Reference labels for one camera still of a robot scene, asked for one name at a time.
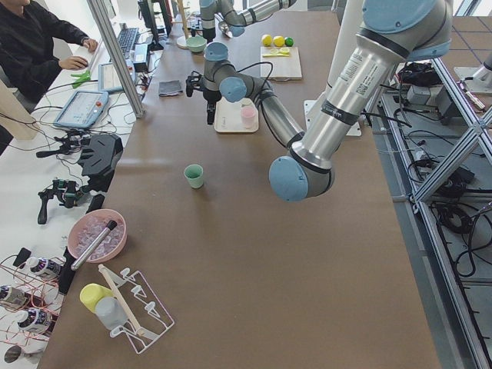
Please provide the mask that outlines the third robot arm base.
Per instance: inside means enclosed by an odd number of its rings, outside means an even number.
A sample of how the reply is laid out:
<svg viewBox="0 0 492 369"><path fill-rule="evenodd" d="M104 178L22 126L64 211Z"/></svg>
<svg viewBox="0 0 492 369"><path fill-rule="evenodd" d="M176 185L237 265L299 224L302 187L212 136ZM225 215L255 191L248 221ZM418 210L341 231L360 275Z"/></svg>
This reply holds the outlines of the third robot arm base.
<svg viewBox="0 0 492 369"><path fill-rule="evenodd" d="M491 55L479 67L454 67L454 72L467 91L491 95Z"/></svg>

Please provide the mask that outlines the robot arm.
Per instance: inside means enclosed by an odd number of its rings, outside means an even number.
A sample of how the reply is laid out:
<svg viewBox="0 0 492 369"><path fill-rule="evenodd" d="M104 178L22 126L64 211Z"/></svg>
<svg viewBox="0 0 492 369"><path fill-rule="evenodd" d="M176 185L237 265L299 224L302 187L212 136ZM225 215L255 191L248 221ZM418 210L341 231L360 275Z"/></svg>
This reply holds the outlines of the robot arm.
<svg viewBox="0 0 492 369"><path fill-rule="evenodd" d="M244 29L254 23L262 22L269 16L283 9L290 8L296 0L266 0L260 1L250 8L240 12L234 9L233 1L201 0L200 13L202 23L202 35L207 42L214 41L216 37L216 15L222 17L222 24L234 37L244 33Z"/></svg>
<svg viewBox="0 0 492 369"><path fill-rule="evenodd" d="M332 154L387 73L400 63L438 58L448 52L453 4L365 1L355 49L307 129L298 125L266 79L240 73L229 62L227 46L216 40L217 15L234 34L240 35L245 27L290 6L289 1L262 1L237 12L230 1L201 2L202 29L207 41L204 71L188 77L186 93L201 91L209 115L214 114L221 99L232 103L245 98L252 100L288 152L270 166L271 188L285 201L301 201L330 189L334 183Z"/></svg>

